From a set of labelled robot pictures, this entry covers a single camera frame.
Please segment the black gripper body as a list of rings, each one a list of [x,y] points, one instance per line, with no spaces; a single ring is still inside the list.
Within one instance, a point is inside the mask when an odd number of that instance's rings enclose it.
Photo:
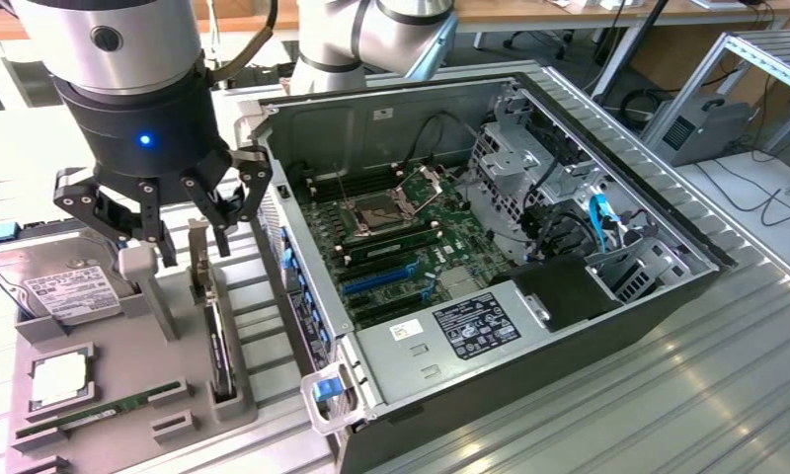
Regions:
[[[231,158],[203,64],[147,94],[96,94],[59,78],[55,84],[93,154],[99,185],[133,200],[145,193],[144,185],[153,185],[161,203],[189,200],[184,175],[216,187]]]

